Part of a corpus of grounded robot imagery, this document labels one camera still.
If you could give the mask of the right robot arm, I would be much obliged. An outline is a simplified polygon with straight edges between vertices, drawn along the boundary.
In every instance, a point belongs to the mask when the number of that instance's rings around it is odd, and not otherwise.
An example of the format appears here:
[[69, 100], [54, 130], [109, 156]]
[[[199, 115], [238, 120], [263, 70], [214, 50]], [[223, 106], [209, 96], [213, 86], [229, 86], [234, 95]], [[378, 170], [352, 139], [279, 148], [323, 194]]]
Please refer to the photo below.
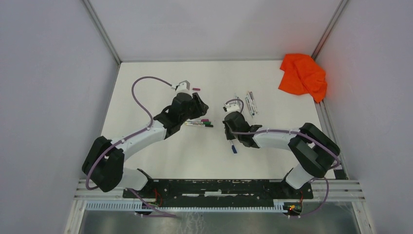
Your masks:
[[249, 148], [277, 148], [292, 152], [298, 161], [284, 178], [282, 195], [294, 199], [301, 187], [314, 178], [323, 178], [326, 173], [338, 167], [340, 148], [318, 127], [305, 123], [296, 130], [265, 128], [249, 125], [244, 116], [236, 111], [223, 120], [228, 140], [236, 139]]

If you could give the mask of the purple capped horizontal marker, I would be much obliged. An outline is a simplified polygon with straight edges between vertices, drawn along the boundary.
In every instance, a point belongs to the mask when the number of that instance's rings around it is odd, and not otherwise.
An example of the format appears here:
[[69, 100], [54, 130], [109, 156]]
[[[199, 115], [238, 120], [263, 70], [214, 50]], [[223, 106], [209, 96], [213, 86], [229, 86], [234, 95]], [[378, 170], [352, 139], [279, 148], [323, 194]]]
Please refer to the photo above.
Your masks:
[[210, 122], [209, 119], [205, 118], [205, 119], [192, 119], [192, 120], [188, 120], [191, 122]]

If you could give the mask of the blue capped marker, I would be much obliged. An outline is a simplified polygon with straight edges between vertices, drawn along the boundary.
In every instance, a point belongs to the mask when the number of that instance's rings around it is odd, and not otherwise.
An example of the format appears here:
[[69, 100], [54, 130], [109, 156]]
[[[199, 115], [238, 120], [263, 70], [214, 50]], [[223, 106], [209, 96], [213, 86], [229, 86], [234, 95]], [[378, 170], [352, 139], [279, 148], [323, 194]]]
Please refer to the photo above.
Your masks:
[[232, 141], [232, 140], [230, 140], [229, 142], [230, 142], [230, 145], [231, 145], [231, 150], [232, 150], [233, 154], [237, 154], [237, 149], [236, 149], [236, 147], [235, 147], [235, 145], [234, 145], [233, 141]]

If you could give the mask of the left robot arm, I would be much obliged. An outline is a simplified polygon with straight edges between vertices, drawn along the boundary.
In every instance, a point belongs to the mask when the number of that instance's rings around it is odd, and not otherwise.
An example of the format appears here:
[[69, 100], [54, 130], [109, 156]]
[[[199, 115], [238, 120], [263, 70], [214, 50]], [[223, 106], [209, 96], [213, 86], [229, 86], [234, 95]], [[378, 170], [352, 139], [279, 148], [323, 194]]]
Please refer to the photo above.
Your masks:
[[189, 119], [204, 116], [209, 109], [198, 93], [178, 93], [171, 105], [153, 117], [148, 126], [118, 139], [98, 137], [82, 165], [82, 171], [95, 186], [86, 185], [87, 189], [99, 188], [109, 192], [116, 187], [134, 189], [140, 198], [152, 195], [153, 185], [150, 176], [139, 169], [129, 169], [124, 163], [134, 154], [156, 142], [165, 140], [178, 132]]

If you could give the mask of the yellow capped marker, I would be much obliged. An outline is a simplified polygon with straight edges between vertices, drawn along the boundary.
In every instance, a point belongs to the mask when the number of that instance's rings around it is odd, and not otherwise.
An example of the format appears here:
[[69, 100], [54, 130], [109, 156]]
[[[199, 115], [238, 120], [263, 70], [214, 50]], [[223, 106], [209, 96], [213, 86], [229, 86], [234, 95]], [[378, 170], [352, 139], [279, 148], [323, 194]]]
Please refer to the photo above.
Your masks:
[[248, 99], [251, 115], [255, 116], [257, 114], [257, 111], [256, 111], [256, 106], [254, 104], [252, 93], [250, 91], [247, 91], [246, 98]]

